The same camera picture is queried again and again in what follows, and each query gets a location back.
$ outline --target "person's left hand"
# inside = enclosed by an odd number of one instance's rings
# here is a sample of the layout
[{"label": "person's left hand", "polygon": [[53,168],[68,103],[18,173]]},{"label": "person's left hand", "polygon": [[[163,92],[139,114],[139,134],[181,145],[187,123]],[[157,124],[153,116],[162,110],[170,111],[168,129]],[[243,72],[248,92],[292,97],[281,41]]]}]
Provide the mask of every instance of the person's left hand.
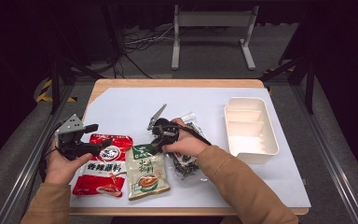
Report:
[{"label": "person's left hand", "polygon": [[45,183],[68,185],[74,178],[76,170],[92,158],[87,153],[74,161],[68,161],[58,150],[54,150],[55,141],[51,144],[50,158]]}]

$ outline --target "person's right hand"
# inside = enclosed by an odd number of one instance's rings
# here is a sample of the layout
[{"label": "person's right hand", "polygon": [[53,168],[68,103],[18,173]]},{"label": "person's right hand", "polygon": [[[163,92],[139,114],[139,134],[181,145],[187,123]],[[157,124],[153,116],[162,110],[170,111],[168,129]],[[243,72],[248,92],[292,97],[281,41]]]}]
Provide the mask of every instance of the person's right hand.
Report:
[{"label": "person's right hand", "polygon": [[[172,122],[186,126],[182,119],[173,119]],[[198,157],[207,146],[207,144],[194,137],[191,133],[180,129],[178,140],[173,144],[163,146],[162,149],[167,152],[179,152],[183,155]]]}]

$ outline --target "hand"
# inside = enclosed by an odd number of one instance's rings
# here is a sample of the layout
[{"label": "hand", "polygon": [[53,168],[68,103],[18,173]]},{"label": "hand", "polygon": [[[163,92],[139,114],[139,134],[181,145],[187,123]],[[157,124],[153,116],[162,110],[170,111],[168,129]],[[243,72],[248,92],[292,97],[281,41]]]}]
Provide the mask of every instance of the hand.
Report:
[{"label": "hand", "polygon": [[45,183],[68,185],[74,178],[76,170],[92,158],[91,153],[87,153],[74,161],[68,161],[61,153],[55,149],[55,141],[51,144],[50,158],[48,160],[48,170]]},{"label": "hand", "polygon": [[[173,119],[172,122],[186,126],[182,119]],[[207,146],[207,144],[194,137],[191,133],[179,130],[178,140],[173,144],[163,146],[162,149],[167,152],[179,152],[183,155],[198,157]]]}]

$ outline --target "yellow and black tape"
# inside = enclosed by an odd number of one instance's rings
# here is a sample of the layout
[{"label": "yellow and black tape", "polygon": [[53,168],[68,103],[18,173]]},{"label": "yellow and black tape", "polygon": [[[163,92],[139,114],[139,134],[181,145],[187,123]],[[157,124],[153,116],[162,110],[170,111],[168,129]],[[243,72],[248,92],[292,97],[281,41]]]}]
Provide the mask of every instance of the yellow and black tape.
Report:
[{"label": "yellow and black tape", "polygon": [[[53,80],[49,77],[46,81],[45,85],[43,86],[42,90],[39,93],[39,96],[36,98],[37,102],[53,102],[53,98],[50,96],[46,96],[46,93],[48,92],[48,88],[53,83]],[[77,97],[69,97],[67,102],[75,103],[77,102]]]}]

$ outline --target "long-sleeved shirt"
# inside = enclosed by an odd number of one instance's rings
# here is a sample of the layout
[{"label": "long-sleeved shirt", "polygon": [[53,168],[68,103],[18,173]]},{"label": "long-sleeved shirt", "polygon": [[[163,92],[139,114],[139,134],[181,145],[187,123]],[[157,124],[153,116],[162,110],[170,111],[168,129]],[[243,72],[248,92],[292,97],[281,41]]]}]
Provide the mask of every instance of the long-sleeved shirt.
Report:
[{"label": "long-sleeved shirt", "polygon": [[[285,223],[298,224],[297,216],[244,162],[217,146],[205,148],[197,163],[213,181],[238,217],[224,223]],[[69,185],[42,184],[21,221],[28,223],[69,223]]]}]

